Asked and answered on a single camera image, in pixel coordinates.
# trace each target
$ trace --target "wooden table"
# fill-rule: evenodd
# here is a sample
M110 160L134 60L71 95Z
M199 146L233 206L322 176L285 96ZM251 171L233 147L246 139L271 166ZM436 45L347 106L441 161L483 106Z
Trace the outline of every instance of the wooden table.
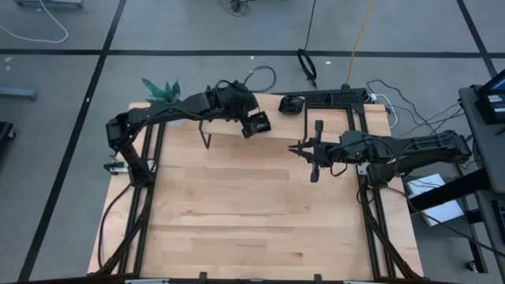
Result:
M204 126L213 133L207 150L198 122L166 127L141 277L198 278L206 271L209 278L307 280L322 274L324 280L372 280L355 167L339 177L323 170L319 182L311 184L311 166L286 148L303 137L303 116L278 113L281 98L258 96L272 131L248 140L238 135L240 124L214 121ZM365 110L369 132L390 135L384 107L367 105ZM344 110L309 110L309 136L316 119L324 120L326 141L339 141L348 129ZM135 142L139 152L142 137ZM334 167L340 171L344 165ZM105 207L128 182L126 174L111 178ZM390 187L403 190L399 178ZM107 217L104 259L124 237L132 192ZM405 198L387 190L381 196L391 242L422 275ZM386 275L382 246L376 243ZM127 271L136 246L134 241ZM98 268L96 252L95 244L89 271Z

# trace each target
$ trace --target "cable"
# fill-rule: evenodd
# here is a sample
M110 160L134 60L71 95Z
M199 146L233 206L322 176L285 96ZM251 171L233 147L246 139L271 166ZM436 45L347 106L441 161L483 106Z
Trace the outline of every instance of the cable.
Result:
M390 188L389 186L387 186L387 187L386 187L386 189L390 189L390 190L392 190L392 191L394 191L394 192L397 192L397 193L399 193L399 194L403 195L403 196L406 198L407 203L409 204L410 208L412 208L412 210L414 210L416 213L421 214L421 215L423 215L424 217L429 218L429 219L431 219L431 220L433 220L433 221L435 221L435 222L439 223L440 225L442 225L443 227L445 227L445 228L447 228L448 230L452 231L453 233L458 234L458 235L460 235L460 236L464 237L465 239L467 239L468 241L470 241L470 242L474 243L475 245L479 245L479 246L481 246L483 249L487 249L487 250L488 250L488 251L490 251L490 252L494 252L495 254L497 254L497 255L499 255L499 256L505 257L505 253L500 252L500 251L498 251L498 250L496 250L496 249L494 249L494 248L492 248L492 247L490 247L490 246L484 245L484 244L480 243L479 241L475 241L475 239L473 239L472 237L469 237L469 236L465 235L464 233L461 233L461 232L459 232L458 230L453 229L452 227L450 227L450 226L448 226L448 225L446 225L446 224L442 223L441 221L439 221L439 220L437 220L437 219L433 218L432 216L427 215L427 214L425 214L424 212L417 210L414 206L412 206L412 202L410 201L410 198L406 195L406 193L401 192L401 191L400 191L400 190L398 190L398 189L393 189L393 188Z
M122 197L125 195L125 193L128 191L128 189L131 187L132 183L130 182L125 189L123 189L107 206L107 209L105 209L105 212L103 213L102 217L102 222L100 222L100 228L99 228L99 235L98 235L98 266L100 268L103 267L102 265L102 241L103 241L103 224L105 223L105 218L107 217L107 214L109 214L110 209L112 206Z
M417 111L417 109L416 109L416 105L415 105L415 104L413 104L412 102L410 102L408 99L406 99L406 98L403 96L403 94L402 94L402 92L400 91L400 89L395 88L395 87L392 87L392 86L390 86L390 85L388 85L388 84L384 83L384 81L382 81L381 79L375 79L375 80L370 80L370 81L366 82L367 87L370 89L370 91L371 91L372 93L375 93L375 92L372 90L372 87L370 87L370 84L371 84L371 83L375 83L375 82L380 82L382 85L386 86L387 88L390 88L390 89L392 89L392 90L395 90L395 91L396 91L396 92L400 95L400 97L401 97L404 101L408 102L408 103L412 106L412 108L413 108L413 112L414 112L415 114L417 114L417 116L418 116L420 119L422 119L422 120L426 123L426 125L428 125L428 126L429 126L429 128L431 128L432 130L434 130L434 129L433 129L433 127L431 127L431 126L430 126L430 124L428 123L428 121L427 121L425 118L423 118L423 117L419 114L419 112L418 112L418 111Z
M363 190L363 189L358 189L358 191L356 192L356 201L357 201L359 204L361 204L361 200L359 199L359 195L360 195L360 193L361 193L361 191L362 191L362 190ZM372 198L371 198L370 200L368 200L368 195L367 195L367 197L366 197L366 198L367 198L367 201L368 201L367 203L368 203L368 204L370 204L372 201L374 201L374 199L376 198L376 196L375 196L375 195L372 195Z
M379 142L382 142L384 145L386 145L386 147L388 147L390 150L391 150L391 153L393 153L393 156L395 157L395 162L396 162L396 166L395 166L395 175L399 175L399 168L400 168L400 158L399 158L399 155L396 154L395 152L395 149L384 139L382 138L378 138L378 137L371 137L370 138L371 140L376 140L376 141L379 141Z
M316 0L312 3L312 12L310 13L309 30L307 31L307 39L305 40L305 47L303 50L307 50L307 45L309 44L310 29L312 28L312 19L314 18L314 8L316 7Z
M260 66L253 68L251 71L249 71L249 75L247 75L247 77L244 80L244 83L242 83L242 84L245 86L247 84L247 81L249 80L249 78L251 78L256 71L262 70L262 69L270 70L272 72L272 74L274 75L274 80L271 83L271 85L265 89L258 90L258 91L250 90L253 93L263 93L263 92L269 91L270 89L272 89L275 86L275 83L277 83L277 74L275 73L275 70L268 65L260 65Z
M459 111L463 110L462 108L460 108L458 111L456 111L455 114L452 115L452 117L456 114L459 113ZM442 123L440 123L439 127L435 128L435 130L433 130L433 132L431 132L429 135L432 135L433 133L436 133L436 130L440 129L440 127L442 127L442 125L447 121L447 119L444 119Z
M430 121L430 120L432 120L433 118L435 118L435 117L437 117L437 116L439 116L439 115L441 115L441 114L446 113L448 110L450 110L452 107L456 107L458 104L459 104L459 103L455 103L455 104L453 104L453 105L449 106L449 107L448 107L447 109L445 109L444 111L441 111L441 112L439 112L438 114L435 114L435 115L433 115L432 117L428 118L428 119L427 119L427 121ZM410 116L412 117L413 123L415 123L416 125L421 125L421 126L425 125L425 124L424 124L424 122L422 122L422 123L417 122L417 121L416 121L416 118L413 116L412 111L410 111L409 109L407 109L407 108L405 108L405 107L401 107L401 106L396 106L396 105L392 105L392 106L393 106L393 107L395 107L395 108L397 108L397 109L400 109L400 110L406 110L406 111L408 111L408 112L409 112L409 114L410 114Z
M387 103L389 104L389 107L391 108L391 111L393 112L393 115L395 116L395 123L393 125L389 126L389 129L394 128L398 124L398 116L396 115L396 111L395 111L393 105L391 104L391 102L389 101L389 99L385 95L382 95L382 94L371 94L371 97L372 97L372 100L374 100L374 97L375 97L375 101L377 100L377 97L383 97L387 100Z
M442 121L447 121L447 120L449 120L449 119L452 119L452 118L457 118L457 117L460 117L460 116L462 116L462 115L465 115L465 114L458 114L460 110L461 110L461 109L459 109L458 111L456 111L454 114L452 114L452 115L451 115L450 117L448 117L448 118L444 118L444 119L440 119L440 120L438 120L438 121L430 122L430 123L428 123L428 125L432 125L432 124L435 124L435 123L438 123L438 122L442 122ZM412 128L412 129L411 129L411 130L409 130L408 132L403 133L403 134L402 134L402 135L400 135L398 138L402 138L403 136L405 136L405 135L407 135L407 134L409 134L409 133L413 132L414 130L416 130L416 129L418 129L418 128L420 128L420 127L424 126L424 125L426 125L426 124L425 124L425 123L422 123L421 125L418 125L418 126L416 126L416 127Z
M331 165L330 174L336 178L336 177L341 176L343 173L345 173L346 170L347 170L347 161L346 161L346 167L343 170L339 171L337 174L333 174L333 165Z
M350 55L350 64L349 64L349 72L347 73L346 84L349 84L350 74L353 72L353 63L354 63L354 55L356 54L357 45L360 43L361 34L365 30L366 23L372 14L373 3L375 0L370 0L370 4L368 5L368 11L366 12L365 19L363 20L363 24L361 24L360 32L357 34L356 43L354 43L353 53Z
M56 24L58 24L60 26L60 28L62 28L62 30L65 32L65 37L63 39L60 39L60 40L49 40L49 39L29 39L29 38L25 38L23 36L20 36L20 35L16 35L12 32L10 32L7 28L5 28L4 26L0 25L0 28L4 31L6 31L8 34L10 34L11 36L15 37L15 38L18 38L18 39L22 39L22 40L27 40L27 41L32 41L32 42L37 42L37 43L62 43L64 42L68 37L69 37L69 32L66 30L65 27L63 27L62 24L60 24L60 22L58 22L58 20L56 20L56 18L53 17L53 15L51 15L51 13L49 13L49 11L47 10L46 6L44 5L44 3L42 2L42 0L39 0L40 2L40 5L42 6L42 8L44 9L44 11L46 11L47 15L49 15L49 17L51 17L51 19L53 19L54 22L56 22Z
M230 15L235 17L243 17L247 14L251 9L249 8L249 0L228 0L228 4L230 4L230 9L226 8L223 5L223 1L219 0L219 5Z

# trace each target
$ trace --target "table leg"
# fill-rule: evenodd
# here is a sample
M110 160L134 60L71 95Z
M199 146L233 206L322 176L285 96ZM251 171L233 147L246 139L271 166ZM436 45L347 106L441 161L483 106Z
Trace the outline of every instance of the table leg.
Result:
M488 174L482 168L453 180L448 184L411 198L410 203L412 207L409 206L409 209L411 213L415 212L413 208L423 211L424 209L444 204L447 201L467 196L479 189L489 189L490 187Z

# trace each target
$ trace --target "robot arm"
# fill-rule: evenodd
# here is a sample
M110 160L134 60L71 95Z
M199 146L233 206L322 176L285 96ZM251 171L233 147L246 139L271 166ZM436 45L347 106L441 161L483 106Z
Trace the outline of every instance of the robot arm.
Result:
M464 163L472 155L465 138L454 131L433 136L395 139L360 131L345 131L340 143L321 141L323 121L316 121L316 137L289 150L312 164L311 182L319 180L319 169L333 163L369 163L366 176L371 186L386 185L395 175L409 173L436 162ZM302 151L313 148L313 153Z
M207 88L207 91L191 95L184 101L171 105L156 104L146 108L134 108L118 114L106 124L109 146L120 152L129 166L133 186L148 186L152 183L152 171L148 162L137 154L133 141L147 125L160 122L190 119L212 121L225 119L242 123L242 134L249 138L256 133L271 130L264 112L249 116L249 111L258 107L256 97L237 81L226 88Z

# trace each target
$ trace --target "black device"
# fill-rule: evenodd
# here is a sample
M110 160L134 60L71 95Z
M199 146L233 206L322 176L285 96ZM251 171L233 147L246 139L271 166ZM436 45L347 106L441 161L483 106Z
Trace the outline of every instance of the black device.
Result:
M311 107L347 107L362 105L367 98L365 88L347 88L304 92L305 103Z
M340 136L340 143L329 143L321 141L323 127L323 121L316 121L315 137L288 147L289 151L312 164L311 182L319 180L321 167L331 167L333 163L367 163L363 175L367 177L368 184L381 187L395 175L436 162L465 163L472 155L465 137L450 130L408 139L345 131ZM312 148L313 151L303 151L303 148Z
M271 130L264 111L249 115L249 111L258 108L254 94L237 81L227 83L226 88L207 87L205 92L191 95L172 105L161 103L146 108L133 108L109 120L106 124L109 147L125 158L133 186L146 187L153 182L147 160L140 158L133 147L138 133L147 125L183 118L194 121L224 119L242 123L245 138Z
M279 111L283 114L296 115L303 110L304 100L295 95L287 95L281 99Z
M491 201L491 207L495 213L496 224L498 224L502 242L505 243L505 204L499 200L493 200Z
M487 124L505 123L505 69L484 86L472 88L479 96L475 106Z

